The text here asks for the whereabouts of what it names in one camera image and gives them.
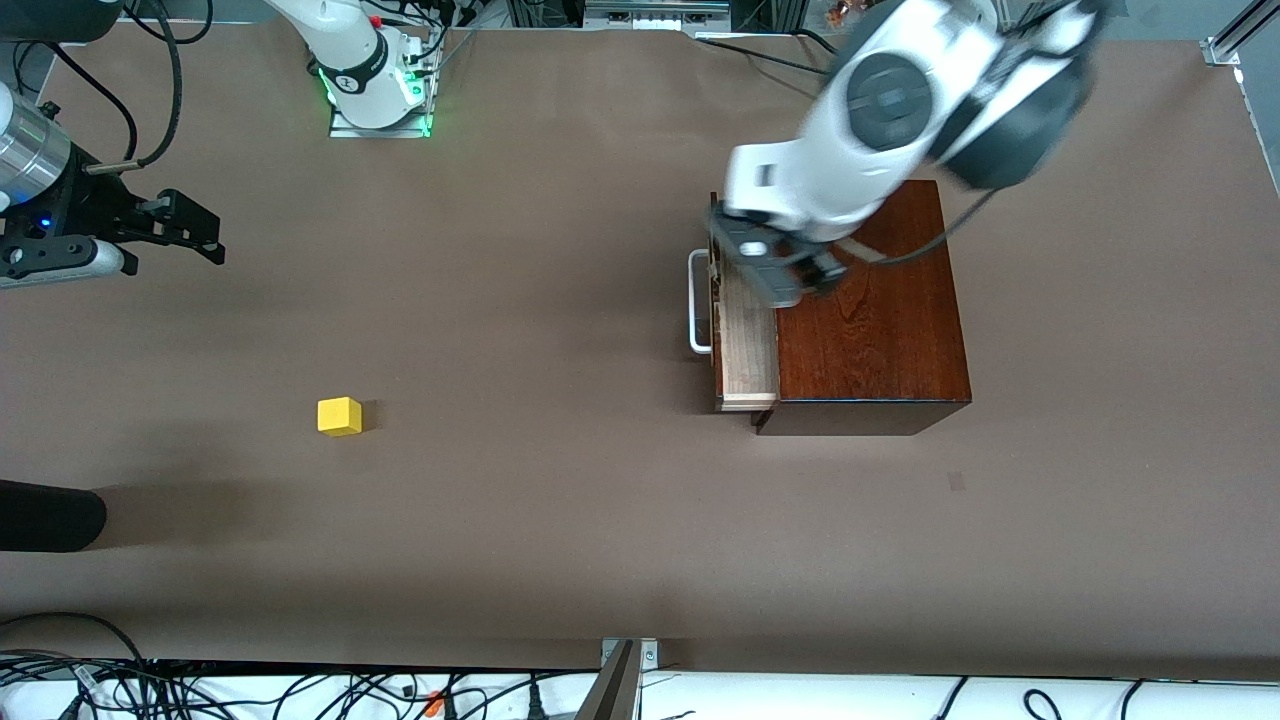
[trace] yellow block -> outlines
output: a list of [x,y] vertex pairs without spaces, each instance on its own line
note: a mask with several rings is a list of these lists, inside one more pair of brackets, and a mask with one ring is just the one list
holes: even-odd
[[360,404],[349,397],[321,400],[316,405],[316,429],[330,437],[358,433],[364,429]]

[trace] white handle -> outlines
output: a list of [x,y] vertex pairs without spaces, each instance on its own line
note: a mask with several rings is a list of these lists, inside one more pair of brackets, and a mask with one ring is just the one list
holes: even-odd
[[689,254],[689,348],[699,355],[710,355],[712,346],[698,342],[698,301],[694,300],[694,260],[698,258],[710,261],[710,251],[703,249]]

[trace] black cylinder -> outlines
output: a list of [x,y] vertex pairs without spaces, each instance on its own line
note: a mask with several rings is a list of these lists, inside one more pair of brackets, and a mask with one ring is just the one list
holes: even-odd
[[0,480],[0,551],[76,552],[106,524],[106,505],[87,489]]

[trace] brown wooden box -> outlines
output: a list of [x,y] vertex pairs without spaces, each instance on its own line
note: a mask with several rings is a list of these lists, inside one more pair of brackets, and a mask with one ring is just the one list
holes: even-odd
[[[896,256],[942,228],[937,183],[909,181],[855,237]],[[835,292],[772,310],[712,247],[718,410],[751,411],[767,436],[910,436],[970,402],[946,246],[893,266],[842,259]]]

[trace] brown tabletop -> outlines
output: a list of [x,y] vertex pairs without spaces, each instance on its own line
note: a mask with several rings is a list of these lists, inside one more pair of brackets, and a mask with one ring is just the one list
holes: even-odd
[[[76,55],[156,142],[163,45]],[[484,32],[435,137],[332,141],[305,63],[279,22],[184,47],[178,140],[128,178],[219,213],[225,266],[138,247],[0,297],[0,473],[115,512],[101,550],[0,557],[5,614],[163,657],[586,666],[636,634],[692,667],[1280,674],[1280,202],[1194,44],[1106,45],[1062,151],[952,240],[974,402],[914,438],[756,437],[684,348],[708,192],[812,76]],[[45,96],[120,152],[65,68]],[[317,433],[343,395],[379,427]],[[3,644],[119,652],[68,633]]]

